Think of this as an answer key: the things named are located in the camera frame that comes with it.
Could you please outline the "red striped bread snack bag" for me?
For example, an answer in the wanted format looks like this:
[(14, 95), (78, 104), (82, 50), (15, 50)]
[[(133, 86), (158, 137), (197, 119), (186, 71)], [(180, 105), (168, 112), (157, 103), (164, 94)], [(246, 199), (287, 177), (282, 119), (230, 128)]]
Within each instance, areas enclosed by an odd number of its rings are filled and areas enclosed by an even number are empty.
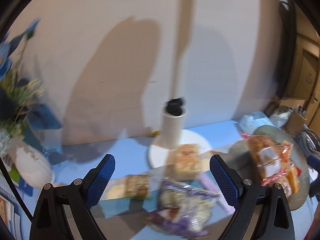
[(275, 143), (267, 135), (243, 134), (242, 136), (257, 167), (261, 186), (266, 186), (286, 174), (292, 149), (290, 143), (287, 141)]

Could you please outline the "purple snack bag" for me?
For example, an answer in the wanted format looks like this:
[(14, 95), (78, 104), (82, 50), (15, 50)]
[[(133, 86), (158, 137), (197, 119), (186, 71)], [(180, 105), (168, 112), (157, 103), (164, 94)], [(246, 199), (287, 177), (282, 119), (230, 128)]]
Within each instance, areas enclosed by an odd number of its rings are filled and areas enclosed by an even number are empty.
[(145, 223), (169, 235), (199, 239), (208, 235), (205, 229), (220, 193), (199, 189), (165, 178), (161, 182), (157, 210)]

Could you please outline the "small green edged snack pack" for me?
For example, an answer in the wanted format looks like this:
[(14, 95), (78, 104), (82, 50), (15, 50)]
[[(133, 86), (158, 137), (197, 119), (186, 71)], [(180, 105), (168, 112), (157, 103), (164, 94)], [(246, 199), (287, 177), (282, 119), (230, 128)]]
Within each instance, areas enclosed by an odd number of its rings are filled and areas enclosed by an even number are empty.
[(124, 196), (137, 199), (150, 198), (149, 176), (146, 174), (126, 176)]

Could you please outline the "rice cracker snack pack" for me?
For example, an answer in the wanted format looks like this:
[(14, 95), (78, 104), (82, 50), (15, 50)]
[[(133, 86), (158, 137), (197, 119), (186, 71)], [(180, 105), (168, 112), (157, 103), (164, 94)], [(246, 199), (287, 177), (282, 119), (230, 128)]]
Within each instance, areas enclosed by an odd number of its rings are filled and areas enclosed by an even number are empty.
[(201, 173), (198, 144), (178, 145), (174, 154), (174, 179), (177, 181), (197, 180)]

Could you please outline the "green white book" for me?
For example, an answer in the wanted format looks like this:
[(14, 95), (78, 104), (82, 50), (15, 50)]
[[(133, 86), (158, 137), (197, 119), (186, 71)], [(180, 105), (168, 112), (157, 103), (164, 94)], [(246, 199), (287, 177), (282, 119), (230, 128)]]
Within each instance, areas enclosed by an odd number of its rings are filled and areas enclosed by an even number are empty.
[(16, 188), (14, 182), (12, 181), (9, 172), (7, 171), (3, 160), (1, 159), (1, 173), (3, 174), (3, 177), (5, 181), (7, 182), (7, 185), (11, 189), (12, 194), (14, 195), (14, 198), (16, 199), (16, 202), (20, 206), (20, 209), (23, 211), (25, 219), (22, 219), (22, 236), (23, 239), (29, 239), (29, 233), (30, 233), (30, 226), (31, 226), (31, 220), (33, 218), (33, 215), (29, 211), (28, 207), (26, 206), (23, 198), (21, 197), (18, 189)]

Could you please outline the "orange red snack pack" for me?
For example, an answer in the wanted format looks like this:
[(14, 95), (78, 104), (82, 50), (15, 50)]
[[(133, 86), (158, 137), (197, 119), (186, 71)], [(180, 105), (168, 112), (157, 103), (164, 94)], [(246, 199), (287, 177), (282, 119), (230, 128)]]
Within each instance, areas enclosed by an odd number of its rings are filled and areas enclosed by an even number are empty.
[(296, 194), (300, 188), (299, 176), (301, 170), (295, 165), (291, 159), (291, 151), (293, 145), (288, 141), (284, 140), (280, 145), (280, 159), (283, 169), (285, 170), (284, 177), (287, 179), (284, 185), (285, 195), (287, 197)]

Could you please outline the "white ceramic flower vase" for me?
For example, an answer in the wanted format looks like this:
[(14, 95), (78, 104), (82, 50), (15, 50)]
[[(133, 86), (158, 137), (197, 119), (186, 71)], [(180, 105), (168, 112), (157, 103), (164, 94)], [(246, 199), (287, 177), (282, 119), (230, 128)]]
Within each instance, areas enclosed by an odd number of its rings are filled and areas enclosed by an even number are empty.
[(7, 151), (24, 181), (33, 188), (42, 189), (53, 183), (55, 173), (42, 152), (23, 140), (13, 139)]

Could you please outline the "light blue tissue pack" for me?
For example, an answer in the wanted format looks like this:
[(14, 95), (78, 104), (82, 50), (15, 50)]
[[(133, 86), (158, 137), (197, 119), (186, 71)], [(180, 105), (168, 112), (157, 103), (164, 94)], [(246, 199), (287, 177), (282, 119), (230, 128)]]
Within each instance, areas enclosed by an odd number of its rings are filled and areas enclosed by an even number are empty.
[(240, 128), (246, 133), (253, 133), (257, 128), (264, 125), (272, 125), (269, 118), (263, 112), (254, 112), (251, 115), (244, 115), (240, 121)]

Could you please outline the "white desk lamp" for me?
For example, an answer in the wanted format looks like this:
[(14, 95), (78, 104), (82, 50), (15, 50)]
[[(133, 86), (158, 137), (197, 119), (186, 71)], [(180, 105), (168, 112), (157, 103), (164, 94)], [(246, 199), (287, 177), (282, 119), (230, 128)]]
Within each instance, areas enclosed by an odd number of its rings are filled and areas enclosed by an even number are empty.
[(162, 110), (160, 134), (149, 146), (148, 161), (151, 168), (166, 165), (169, 155), (179, 144), (198, 144), (200, 153), (211, 150), (210, 143), (196, 132), (184, 129), (187, 108), (185, 106), (185, 78), (188, 49), (193, 25), (194, 0), (179, 0), (176, 44), (172, 63), (169, 100)]

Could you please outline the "black wall monitor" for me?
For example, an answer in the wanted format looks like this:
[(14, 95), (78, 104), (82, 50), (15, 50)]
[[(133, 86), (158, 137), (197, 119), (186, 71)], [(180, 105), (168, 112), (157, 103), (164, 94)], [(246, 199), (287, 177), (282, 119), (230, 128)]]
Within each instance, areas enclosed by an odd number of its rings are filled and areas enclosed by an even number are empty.
[(281, 19), (281, 43), (276, 67), (276, 96), (282, 98), (290, 77), (296, 48), (297, 22), (293, 0), (280, 1), (279, 15)]

